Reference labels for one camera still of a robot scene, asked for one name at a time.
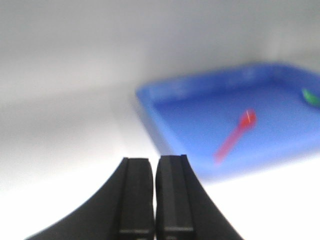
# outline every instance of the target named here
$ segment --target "white table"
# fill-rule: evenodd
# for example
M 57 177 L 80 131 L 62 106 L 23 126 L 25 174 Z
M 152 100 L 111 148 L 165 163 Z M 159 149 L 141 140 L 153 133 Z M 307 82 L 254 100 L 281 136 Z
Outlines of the white table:
M 314 62 L 292 60 L 315 68 Z M 3 107 L 0 239 L 20 240 L 86 201 L 123 157 L 159 153 L 134 106 L 136 85 L 114 85 Z M 220 182 L 204 182 L 246 240 L 318 240 L 320 153 Z

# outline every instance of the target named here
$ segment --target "green object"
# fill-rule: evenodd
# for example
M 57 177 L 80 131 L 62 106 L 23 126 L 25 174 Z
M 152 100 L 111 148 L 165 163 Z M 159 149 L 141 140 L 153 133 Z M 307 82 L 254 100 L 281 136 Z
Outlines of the green object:
M 307 101 L 307 103 L 311 104 L 312 106 L 319 107 L 320 108 L 320 98 L 316 95 L 312 94 L 307 89 L 302 89 L 302 94 L 304 99 Z

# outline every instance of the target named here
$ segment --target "white surface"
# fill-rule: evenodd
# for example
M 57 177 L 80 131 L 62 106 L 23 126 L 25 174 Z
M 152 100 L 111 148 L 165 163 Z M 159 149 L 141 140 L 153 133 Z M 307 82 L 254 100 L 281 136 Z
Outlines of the white surface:
M 320 71 L 319 11 L 318 0 L 0 1 L 0 239 L 73 211 L 124 156 L 155 169 L 132 107 L 139 84 L 265 60 Z M 204 187 L 246 240 L 319 240 L 319 155 L 302 158 Z
M 122 157 L 159 159 L 134 86 L 25 101 L 1 111 L 0 239 L 23 239 L 87 200 Z M 204 183 L 246 240 L 320 238 L 320 154 Z

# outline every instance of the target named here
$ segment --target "red spoon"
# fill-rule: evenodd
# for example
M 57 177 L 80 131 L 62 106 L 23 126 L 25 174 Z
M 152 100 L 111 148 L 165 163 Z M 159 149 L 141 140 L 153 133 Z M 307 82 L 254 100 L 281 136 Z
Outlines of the red spoon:
M 253 109 L 247 109 L 240 117 L 238 126 L 232 131 L 219 150 L 214 154 L 215 162 L 221 163 L 226 155 L 230 152 L 232 147 L 237 143 L 242 134 L 251 129 L 256 122 L 256 112 Z

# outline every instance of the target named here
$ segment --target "blue tray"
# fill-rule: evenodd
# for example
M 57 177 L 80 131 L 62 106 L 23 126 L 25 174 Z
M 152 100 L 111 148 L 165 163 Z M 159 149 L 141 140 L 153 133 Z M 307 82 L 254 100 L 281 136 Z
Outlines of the blue tray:
M 199 176 L 219 178 L 320 145 L 320 109 L 304 101 L 302 88 L 319 96 L 320 76 L 268 63 L 146 84 L 137 96 L 157 132 L 154 141 L 167 146 L 160 153 L 187 154 Z M 214 164 L 246 109 L 255 110 L 256 126 Z

